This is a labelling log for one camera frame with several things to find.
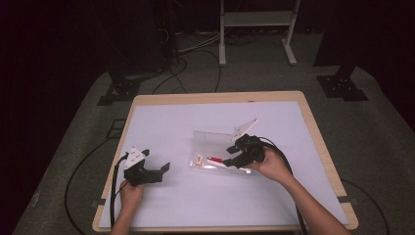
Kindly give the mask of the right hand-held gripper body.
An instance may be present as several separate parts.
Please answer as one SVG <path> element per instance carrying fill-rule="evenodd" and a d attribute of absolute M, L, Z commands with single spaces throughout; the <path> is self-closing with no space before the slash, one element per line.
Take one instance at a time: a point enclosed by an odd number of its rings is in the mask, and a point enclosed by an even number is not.
<path fill-rule="evenodd" d="M 249 131 L 258 122 L 257 118 L 250 120 L 234 128 L 231 141 L 232 146 L 238 146 L 241 150 L 238 153 L 238 158 L 241 159 L 242 165 L 246 166 L 253 162 L 262 162 L 264 160 L 263 142 L 254 135 L 250 135 Z"/>

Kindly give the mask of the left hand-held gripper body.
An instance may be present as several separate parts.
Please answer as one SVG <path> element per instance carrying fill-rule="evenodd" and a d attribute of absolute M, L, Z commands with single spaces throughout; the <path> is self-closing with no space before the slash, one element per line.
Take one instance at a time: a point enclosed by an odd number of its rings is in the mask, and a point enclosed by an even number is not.
<path fill-rule="evenodd" d="M 161 169 L 145 169 L 146 156 L 135 147 L 128 152 L 123 168 L 124 179 L 131 185 L 162 182 Z"/>

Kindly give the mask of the white pen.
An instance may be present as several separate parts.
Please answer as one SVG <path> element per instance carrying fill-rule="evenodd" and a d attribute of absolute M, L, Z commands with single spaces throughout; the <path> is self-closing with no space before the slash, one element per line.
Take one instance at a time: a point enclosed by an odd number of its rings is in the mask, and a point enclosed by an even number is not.
<path fill-rule="evenodd" d="M 208 165 L 213 165 L 213 166 L 219 167 L 219 168 L 229 169 L 229 170 L 241 170 L 241 169 L 236 168 L 236 167 L 234 167 L 232 165 L 231 166 L 226 166 L 223 163 L 218 163 L 218 162 L 214 162 L 214 161 L 211 161 L 211 160 L 207 160 L 207 164 Z"/>

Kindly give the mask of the clear plastic pencil case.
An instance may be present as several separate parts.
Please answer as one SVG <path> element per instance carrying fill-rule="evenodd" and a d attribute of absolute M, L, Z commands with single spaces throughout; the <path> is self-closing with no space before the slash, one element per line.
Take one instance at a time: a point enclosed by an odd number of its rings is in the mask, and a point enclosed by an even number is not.
<path fill-rule="evenodd" d="M 213 133 L 194 131 L 193 132 L 193 153 L 194 156 L 190 161 L 190 167 L 208 170 L 210 172 L 230 172 L 234 174 L 251 174 L 252 171 L 249 168 L 240 167 L 241 170 L 229 170 L 224 168 L 215 167 L 207 163 L 207 157 L 216 157 L 223 160 L 233 159 L 236 154 L 229 154 L 226 149 L 233 145 L 231 141 L 231 134 Z M 197 156 L 203 156 L 202 164 L 194 164 L 194 159 Z"/>

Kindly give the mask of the person's left hand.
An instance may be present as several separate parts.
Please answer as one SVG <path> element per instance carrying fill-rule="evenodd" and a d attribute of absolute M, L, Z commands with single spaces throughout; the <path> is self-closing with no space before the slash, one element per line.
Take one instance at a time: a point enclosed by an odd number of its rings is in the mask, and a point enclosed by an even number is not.
<path fill-rule="evenodd" d="M 133 186 L 128 181 L 123 181 L 120 188 L 121 211 L 135 214 L 144 195 L 144 185 Z"/>

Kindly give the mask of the person's right hand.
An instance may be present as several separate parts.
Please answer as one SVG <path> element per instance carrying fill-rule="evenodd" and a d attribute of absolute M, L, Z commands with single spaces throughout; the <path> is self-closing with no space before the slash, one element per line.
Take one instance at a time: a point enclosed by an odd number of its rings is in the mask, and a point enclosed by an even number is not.
<path fill-rule="evenodd" d="M 270 180 L 281 185 L 288 185 L 294 178 L 285 166 L 282 158 L 272 149 L 264 148 L 264 160 L 248 164 L 248 168 L 254 169 Z"/>

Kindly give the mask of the white table mat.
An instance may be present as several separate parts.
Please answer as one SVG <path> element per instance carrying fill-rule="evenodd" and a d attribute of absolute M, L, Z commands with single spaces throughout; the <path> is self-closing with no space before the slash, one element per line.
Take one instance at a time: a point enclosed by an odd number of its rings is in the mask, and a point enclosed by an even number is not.
<path fill-rule="evenodd" d="M 258 172 L 196 169 L 196 131 L 230 134 L 255 123 L 250 133 L 273 141 L 295 178 L 340 222 L 347 218 L 295 101 L 135 107 L 120 145 L 150 152 L 145 166 L 169 165 L 162 182 L 146 186 L 134 217 L 138 228 L 296 225 L 294 202 L 278 183 Z"/>

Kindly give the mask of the black stand base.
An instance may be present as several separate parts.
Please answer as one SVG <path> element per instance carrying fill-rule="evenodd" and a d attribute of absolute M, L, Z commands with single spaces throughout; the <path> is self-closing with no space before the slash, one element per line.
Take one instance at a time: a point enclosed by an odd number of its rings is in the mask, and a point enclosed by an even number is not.
<path fill-rule="evenodd" d="M 365 93 L 349 77 L 318 75 L 317 80 L 328 98 L 343 98 L 347 102 L 368 100 Z"/>
<path fill-rule="evenodd" d="M 131 79 L 113 81 L 106 94 L 101 96 L 98 106 L 110 106 L 114 102 L 132 101 L 138 94 L 140 83 Z"/>

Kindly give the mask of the white metal stand frame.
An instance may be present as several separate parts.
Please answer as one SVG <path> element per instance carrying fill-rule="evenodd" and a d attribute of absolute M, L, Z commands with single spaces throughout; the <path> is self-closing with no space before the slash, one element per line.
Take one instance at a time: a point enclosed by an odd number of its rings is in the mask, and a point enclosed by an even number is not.
<path fill-rule="evenodd" d="M 292 50 L 291 41 L 299 13 L 301 0 L 294 1 L 294 7 L 290 11 L 226 12 L 224 9 L 224 0 L 220 0 L 218 46 L 219 64 L 221 66 L 226 65 L 225 29 L 227 27 L 286 26 L 288 28 L 288 32 L 282 39 L 282 45 L 289 64 L 291 66 L 295 66 L 298 62 Z"/>

